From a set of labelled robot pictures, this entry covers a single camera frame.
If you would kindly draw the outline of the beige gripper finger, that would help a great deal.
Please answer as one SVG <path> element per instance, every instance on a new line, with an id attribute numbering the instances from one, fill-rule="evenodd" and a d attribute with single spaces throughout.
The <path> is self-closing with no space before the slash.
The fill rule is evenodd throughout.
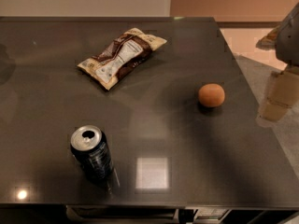
<path id="1" fill-rule="evenodd" d="M 264 49 L 264 50 L 275 49 L 276 40 L 278 37 L 278 30 L 279 30 L 278 26 L 273 28 L 267 35 L 265 35 L 257 42 L 256 47 L 258 49 Z"/>
<path id="2" fill-rule="evenodd" d="M 281 72 L 271 73 L 258 115 L 261 119 L 279 121 L 298 101 L 299 67 L 287 66 Z"/>

